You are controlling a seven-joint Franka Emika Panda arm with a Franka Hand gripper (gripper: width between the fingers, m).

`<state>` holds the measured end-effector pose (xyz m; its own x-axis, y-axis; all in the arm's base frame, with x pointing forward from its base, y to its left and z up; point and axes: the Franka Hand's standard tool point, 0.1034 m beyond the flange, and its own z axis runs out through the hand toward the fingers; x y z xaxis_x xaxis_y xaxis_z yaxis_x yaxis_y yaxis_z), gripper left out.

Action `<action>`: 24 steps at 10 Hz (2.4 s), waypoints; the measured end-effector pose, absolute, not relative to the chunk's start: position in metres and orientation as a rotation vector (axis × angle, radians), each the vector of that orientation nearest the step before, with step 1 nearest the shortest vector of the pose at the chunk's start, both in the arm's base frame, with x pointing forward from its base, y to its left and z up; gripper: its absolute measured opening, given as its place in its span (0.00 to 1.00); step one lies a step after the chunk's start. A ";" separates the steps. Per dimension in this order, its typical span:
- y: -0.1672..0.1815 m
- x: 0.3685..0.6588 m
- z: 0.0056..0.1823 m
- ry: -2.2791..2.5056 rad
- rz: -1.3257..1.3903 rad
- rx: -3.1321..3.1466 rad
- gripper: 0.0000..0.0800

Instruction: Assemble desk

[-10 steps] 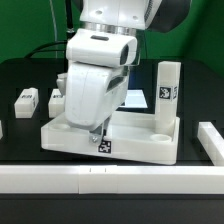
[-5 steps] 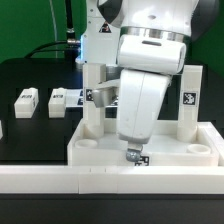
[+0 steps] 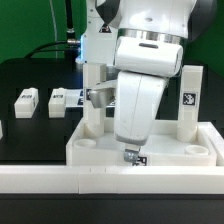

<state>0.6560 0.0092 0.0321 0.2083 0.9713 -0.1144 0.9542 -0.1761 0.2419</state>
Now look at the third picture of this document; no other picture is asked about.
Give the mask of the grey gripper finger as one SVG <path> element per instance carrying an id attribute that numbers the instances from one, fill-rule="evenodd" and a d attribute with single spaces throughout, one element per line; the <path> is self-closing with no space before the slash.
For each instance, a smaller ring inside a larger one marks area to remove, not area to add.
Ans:
<path id="1" fill-rule="evenodd" d="M 133 144 L 126 144 L 124 151 L 124 160 L 126 162 L 135 163 L 138 159 L 140 147 Z"/>

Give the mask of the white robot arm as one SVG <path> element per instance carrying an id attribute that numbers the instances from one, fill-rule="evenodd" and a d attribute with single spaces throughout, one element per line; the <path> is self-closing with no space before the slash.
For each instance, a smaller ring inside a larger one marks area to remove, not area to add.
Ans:
<path id="1" fill-rule="evenodd" d="M 182 69 L 186 44 L 211 24 L 217 0 L 91 0 L 103 23 L 117 30 L 111 42 L 99 42 L 86 63 L 109 61 L 115 80 L 88 87 L 94 108 L 115 104 L 114 134 L 125 144 L 124 160 L 137 161 L 146 144 L 168 80 Z"/>

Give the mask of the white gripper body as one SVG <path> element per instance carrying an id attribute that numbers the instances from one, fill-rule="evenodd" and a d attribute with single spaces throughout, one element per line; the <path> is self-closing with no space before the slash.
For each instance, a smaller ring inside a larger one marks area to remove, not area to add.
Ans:
<path id="1" fill-rule="evenodd" d="M 126 71 L 118 74 L 114 114 L 118 141 L 146 144 L 166 85 L 166 78 Z"/>

